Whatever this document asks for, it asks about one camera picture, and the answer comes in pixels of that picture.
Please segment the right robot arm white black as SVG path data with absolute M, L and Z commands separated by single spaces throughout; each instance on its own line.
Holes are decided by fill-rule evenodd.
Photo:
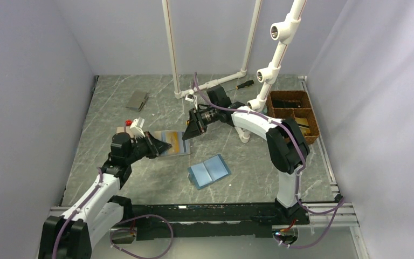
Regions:
M 298 176 L 310 153 L 305 137 L 295 119 L 276 119 L 252 111 L 235 102 L 226 108 L 200 104 L 189 110 L 187 128 L 182 135 L 188 140 L 206 132 L 209 124 L 221 121 L 235 128 L 239 139 L 247 143 L 250 134 L 263 138 L 273 166 L 279 171 L 279 189 L 275 210 L 277 220 L 288 224 L 296 217 Z

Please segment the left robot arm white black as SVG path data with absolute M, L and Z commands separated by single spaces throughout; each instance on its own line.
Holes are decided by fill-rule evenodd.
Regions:
M 141 137 L 125 132 L 113 135 L 108 158 L 88 191 L 60 216 L 49 216 L 44 222 L 37 257 L 90 258 L 113 226 L 138 220 L 131 199 L 117 193 L 129 179 L 133 163 L 157 158 L 171 147 L 149 132 Z

